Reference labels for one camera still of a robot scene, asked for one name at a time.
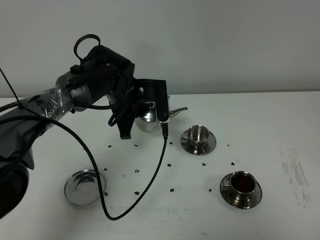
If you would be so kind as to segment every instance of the plastic wrap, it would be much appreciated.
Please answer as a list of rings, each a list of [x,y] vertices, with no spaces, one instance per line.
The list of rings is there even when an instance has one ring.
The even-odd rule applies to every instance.
[[[73,109],[74,102],[69,91],[64,86],[58,86],[37,93],[32,97],[21,100],[21,103],[28,110],[38,115],[59,121],[67,112]]]

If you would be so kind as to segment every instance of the white wall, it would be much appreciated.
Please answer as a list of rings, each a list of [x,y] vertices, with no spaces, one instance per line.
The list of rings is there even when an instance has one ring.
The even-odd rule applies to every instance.
[[[320,89],[319,0],[1,0],[0,31],[20,96],[53,87],[89,33],[170,93]]]

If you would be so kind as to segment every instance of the teapot spout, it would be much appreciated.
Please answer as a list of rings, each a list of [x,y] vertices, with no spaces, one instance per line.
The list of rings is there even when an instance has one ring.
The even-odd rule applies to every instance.
[[[175,110],[171,110],[170,111],[170,118],[173,118],[175,115],[177,115],[178,113],[181,113],[181,112],[183,112],[185,110],[188,110],[188,108],[187,107],[181,107],[181,108],[177,108]]]

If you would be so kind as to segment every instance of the white table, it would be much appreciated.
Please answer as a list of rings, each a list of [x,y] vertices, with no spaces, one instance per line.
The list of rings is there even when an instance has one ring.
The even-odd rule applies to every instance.
[[[12,101],[1,99],[0,106]],[[78,142],[53,127],[33,145],[35,169],[29,171],[27,193],[0,220],[0,239],[319,239],[320,92],[172,95],[170,107],[189,110],[171,120],[168,142],[173,144],[130,214],[110,221],[100,201],[74,207],[65,200],[68,177],[92,166]],[[150,181],[163,138],[161,131],[144,133],[134,125],[132,139],[121,140],[118,128],[107,124],[110,115],[86,110],[61,122],[90,148],[107,178],[107,207],[117,216]],[[181,133],[196,124],[217,139],[209,155],[193,156],[180,146]],[[222,178],[240,170],[253,174],[262,187],[262,201],[253,209],[231,207],[220,195]]]

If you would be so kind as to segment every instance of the metal teapot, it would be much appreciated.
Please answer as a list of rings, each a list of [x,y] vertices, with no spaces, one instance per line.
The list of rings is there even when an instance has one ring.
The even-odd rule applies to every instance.
[[[178,113],[188,110],[187,107],[177,108],[169,112],[170,118],[173,118]],[[144,132],[152,133],[161,129],[160,123],[157,120],[156,106],[153,102],[145,103],[139,111],[138,117],[134,120],[139,129]]]

